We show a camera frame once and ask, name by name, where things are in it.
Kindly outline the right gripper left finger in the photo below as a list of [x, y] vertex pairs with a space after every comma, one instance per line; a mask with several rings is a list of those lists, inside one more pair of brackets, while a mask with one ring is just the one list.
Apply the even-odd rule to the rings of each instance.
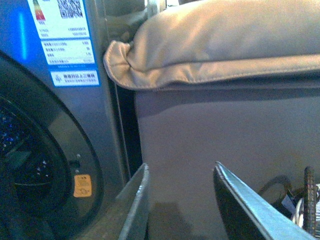
[[124, 223], [119, 240], [143, 240], [146, 235], [150, 208], [150, 172], [143, 163], [118, 195], [124, 203]]

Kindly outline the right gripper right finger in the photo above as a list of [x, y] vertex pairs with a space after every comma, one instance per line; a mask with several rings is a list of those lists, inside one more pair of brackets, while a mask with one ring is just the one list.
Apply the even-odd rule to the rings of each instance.
[[318, 187], [313, 169], [304, 170], [303, 200], [287, 218], [222, 163], [213, 170], [218, 209], [231, 240], [316, 240]]

